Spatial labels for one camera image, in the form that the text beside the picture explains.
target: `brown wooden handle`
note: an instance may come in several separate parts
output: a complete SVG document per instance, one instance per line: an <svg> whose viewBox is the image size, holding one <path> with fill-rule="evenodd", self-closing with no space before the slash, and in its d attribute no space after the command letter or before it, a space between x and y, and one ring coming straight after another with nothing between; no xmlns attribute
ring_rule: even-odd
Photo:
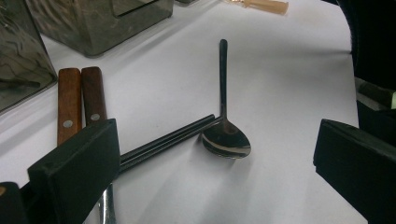
<svg viewBox="0 0 396 224"><path fill-rule="evenodd" d="M102 71L99 67L83 68L81 79L86 124L107 119Z"/></svg>
<svg viewBox="0 0 396 224"><path fill-rule="evenodd" d="M284 15L288 11L288 2L278 2L273 0L244 0L245 7L255 7L260 10Z"/></svg>
<svg viewBox="0 0 396 224"><path fill-rule="evenodd" d="M58 146L81 130L81 75L77 68L58 74Z"/></svg>

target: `spoon bowl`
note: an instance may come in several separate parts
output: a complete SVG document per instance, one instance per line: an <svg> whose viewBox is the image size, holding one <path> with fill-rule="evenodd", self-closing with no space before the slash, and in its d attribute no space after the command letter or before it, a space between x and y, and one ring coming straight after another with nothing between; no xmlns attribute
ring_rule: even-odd
<svg viewBox="0 0 396 224"><path fill-rule="evenodd" d="M251 150L248 138L227 119L227 41L220 41L220 116L222 120L203 131L202 141L206 149L226 158L241 159Z"/></svg>

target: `chopsticks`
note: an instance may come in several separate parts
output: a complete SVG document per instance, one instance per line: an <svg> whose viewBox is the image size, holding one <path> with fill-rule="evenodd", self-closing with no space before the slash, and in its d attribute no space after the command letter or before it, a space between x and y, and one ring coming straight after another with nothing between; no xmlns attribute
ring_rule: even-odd
<svg viewBox="0 0 396 224"><path fill-rule="evenodd" d="M203 119L199 119L183 128L180 128L172 133L160 137L152 142L149 142L142 147L138 147L130 152L123 154L120 157L120 174L123 174L128 169L136 166L138 163L149 159L150 157L160 153L169 147L187 140L204 129L218 123L222 118L216 118L214 115L209 115Z"/></svg>

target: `black object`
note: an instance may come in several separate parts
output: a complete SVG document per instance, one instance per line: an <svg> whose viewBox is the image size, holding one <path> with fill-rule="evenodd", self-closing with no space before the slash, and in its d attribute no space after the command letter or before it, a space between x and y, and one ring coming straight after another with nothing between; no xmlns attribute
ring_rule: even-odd
<svg viewBox="0 0 396 224"><path fill-rule="evenodd" d="M396 1L325 1L337 3L346 16L355 77L396 90Z"/></svg>
<svg viewBox="0 0 396 224"><path fill-rule="evenodd" d="M396 91L381 88L374 85L373 83L365 81L355 86L358 93L379 103L381 107L391 108L393 93Z"/></svg>
<svg viewBox="0 0 396 224"><path fill-rule="evenodd" d="M0 183L0 223L28 224L18 185Z"/></svg>
<svg viewBox="0 0 396 224"><path fill-rule="evenodd" d="M81 224L119 168L116 121L88 126L28 169L30 182L19 192L12 188L15 206L9 207L3 201L6 194L0 195L1 206L7 206L0 209L1 223ZM18 205L19 198L23 207Z"/></svg>
<svg viewBox="0 0 396 224"><path fill-rule="evenodd" d="M396 110L375 111L359 101L357 104L360 129L396 147Z"/></svg>
<svg viewBox="0 0 396 224"><path fill-rule="evenodd" d="M320 124L314 164L369 223L396 223L396 147L345 123Z"/></svg>

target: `spoon handle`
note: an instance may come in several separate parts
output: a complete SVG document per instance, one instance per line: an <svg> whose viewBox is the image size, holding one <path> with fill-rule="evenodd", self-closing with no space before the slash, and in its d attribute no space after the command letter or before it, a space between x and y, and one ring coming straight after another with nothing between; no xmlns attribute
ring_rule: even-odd
<svg viewBox="0 0 396 224"><path fill-rule="evenodd" d="M227 40L220 40L220 115L227 119Z"/></svg>

